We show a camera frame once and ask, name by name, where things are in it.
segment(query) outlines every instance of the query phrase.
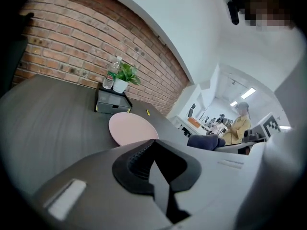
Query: person with white cap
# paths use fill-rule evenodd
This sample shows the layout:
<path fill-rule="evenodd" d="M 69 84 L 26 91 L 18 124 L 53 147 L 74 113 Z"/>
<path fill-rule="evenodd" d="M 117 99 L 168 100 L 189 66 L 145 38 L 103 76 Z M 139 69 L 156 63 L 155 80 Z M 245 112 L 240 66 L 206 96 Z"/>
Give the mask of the person with white cap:
<path fill-rule="evenodd" d="M 244 132 L 251 127 L 251 121 L 248 118 L 249 105 L 246 102 L 241 102 L 237 105 L 240 117 L 238 117 L 232 125 L 226 124 L 227 131 L 223 135 L 226 145 L 238 144 L 241 142 Z"/>

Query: desk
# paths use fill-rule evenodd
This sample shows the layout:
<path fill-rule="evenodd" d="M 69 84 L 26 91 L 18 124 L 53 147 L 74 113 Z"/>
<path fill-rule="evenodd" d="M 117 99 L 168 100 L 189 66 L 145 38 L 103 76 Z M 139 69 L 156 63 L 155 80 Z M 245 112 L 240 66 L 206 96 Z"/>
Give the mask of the desk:
<path fill-rule="evenodd" d="M 207 130 L 203 129 L 201 126 L 199 128 L 196 128 L 192 123 L 188 121 L 188 118 L 181 118 L 179 116 L 176 116 L 173 121 L 173 125 L 176 126 L 177 124 L 182 125 L 184 128 L 186 128 L 192 135 L 202 135 L 205 136 L 207 134 Z"/>
<path fill-rule="evenodd" d="M 118 147 L 108 129 L 112 115 L 94 112 L 94 96 L 95 89 L 35 75 L 0 99 L 1 155 L 18 189 L 32 195 L 78 160 Z M 160 139 L 187 144 L 153 105 L 131 102 L 131 112 L 149 121 Z"/>

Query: ceiling light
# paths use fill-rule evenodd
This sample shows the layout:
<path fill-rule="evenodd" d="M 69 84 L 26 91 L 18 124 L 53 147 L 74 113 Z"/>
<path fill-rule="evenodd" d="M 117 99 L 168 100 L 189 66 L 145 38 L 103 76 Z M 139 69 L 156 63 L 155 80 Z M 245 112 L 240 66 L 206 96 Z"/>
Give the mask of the ceiling light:
<path fill-rule="evenodd" d="M 279 126 L 281 129 L 291 129 L 290 126 Z"/>
<path fill-rule="evenodd" d="M 238 104 L 238 102 L 232 102 L 230 105 L 234 106 L 234 105 L 237 105 L 237 104 Z"/>
<path fill-rule="evenodd" d="M 255 89 L 253 89 L 253 88 L 250 88 L 245 94 L 243 94 L 242 96 L 241 96 L 241 98 L 242 99 L 245 99 L 245 98 L 247 98 L 247 97 L 249 97 L 252 93 L 254 93 L 256 90 Z"/>

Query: round pink pad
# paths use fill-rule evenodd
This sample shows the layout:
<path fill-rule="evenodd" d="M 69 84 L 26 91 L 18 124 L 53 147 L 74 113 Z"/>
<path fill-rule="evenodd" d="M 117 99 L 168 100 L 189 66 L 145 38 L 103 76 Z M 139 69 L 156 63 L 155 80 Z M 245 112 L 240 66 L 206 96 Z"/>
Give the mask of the round pink pad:
<path fill-rule="evenodd" d="M 113 139 L 120 145 L 159 139 L 155 128 L 144 118 L 133 113 L 116 113 L 109 121 L 109 130 Z"/>

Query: black and white pattern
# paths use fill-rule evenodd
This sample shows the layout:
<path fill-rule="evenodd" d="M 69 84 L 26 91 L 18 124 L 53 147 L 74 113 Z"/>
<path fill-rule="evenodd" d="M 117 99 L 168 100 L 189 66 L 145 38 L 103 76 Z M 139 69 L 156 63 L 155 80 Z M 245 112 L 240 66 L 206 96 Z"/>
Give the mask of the black and white pattern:
<path fill-rule="evenodd" d="M 263 124 L 263 127 L 267 132 L 268 137 L 271 137 L 272 135 L 281 132 L 273 115 Z"/>

